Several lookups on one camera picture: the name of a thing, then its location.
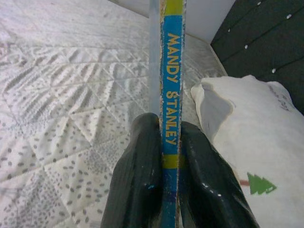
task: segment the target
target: yellow stripe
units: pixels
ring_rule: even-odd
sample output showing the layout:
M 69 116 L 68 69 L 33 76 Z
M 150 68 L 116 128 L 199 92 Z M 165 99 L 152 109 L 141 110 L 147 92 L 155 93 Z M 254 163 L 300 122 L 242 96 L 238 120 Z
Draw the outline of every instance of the yellow stripe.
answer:
M 164 154 L 162 162 L 164 169 L 183 168 L 185 166 L 185 157 L 181 155 L 179 163 L 179 156 L 177 154 Z
M 166 0 L 165 16 L 182 15 L 183 0 Z

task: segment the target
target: white quilted mattress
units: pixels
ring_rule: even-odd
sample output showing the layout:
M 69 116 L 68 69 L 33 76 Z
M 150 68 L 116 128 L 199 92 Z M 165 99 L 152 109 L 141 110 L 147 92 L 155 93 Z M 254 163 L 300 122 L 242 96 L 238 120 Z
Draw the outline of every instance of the white quilted mattress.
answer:
M 132 120 L 148 111 L 148 19 L 106 0 L 0 0 L 0 228 L 92 228 Z M 224 75 L 187 37 L 190 88 Z

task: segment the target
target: white pillow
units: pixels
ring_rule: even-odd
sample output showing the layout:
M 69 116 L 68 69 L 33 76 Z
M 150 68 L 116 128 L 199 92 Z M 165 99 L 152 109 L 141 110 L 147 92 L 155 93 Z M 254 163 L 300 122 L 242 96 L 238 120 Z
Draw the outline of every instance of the white pillow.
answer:
M 260 226 L 302 228 L 304 116 L 288 91 L 254 76 L 224 76 L 202 79 L 191 95 L 204 133 L 236 172 Z

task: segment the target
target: green christmas tree design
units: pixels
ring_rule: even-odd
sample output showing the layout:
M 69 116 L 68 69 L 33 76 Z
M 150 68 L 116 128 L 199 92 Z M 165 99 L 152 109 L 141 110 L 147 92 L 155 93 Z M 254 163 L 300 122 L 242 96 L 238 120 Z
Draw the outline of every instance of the green christmas tree design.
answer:
M 265 178 L 260 178 L 257 175 L 252 175 L 247 173 L 249 184 L 250 184 L 250 194 L 255 194 L 256 192 L 261 195 L 262 193 L 269 194 L 276 189 L 276 186 Z

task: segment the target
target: bed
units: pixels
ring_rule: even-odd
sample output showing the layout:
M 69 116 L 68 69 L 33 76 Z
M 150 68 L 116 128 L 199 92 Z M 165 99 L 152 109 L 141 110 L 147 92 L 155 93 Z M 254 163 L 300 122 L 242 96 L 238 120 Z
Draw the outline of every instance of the bed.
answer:
M 148 111 L 148 19 L 106 0 L 0 1 L 0 227 L 99 227 L 132 120 Z M 186 36 L 190 89 L 226 75 Z

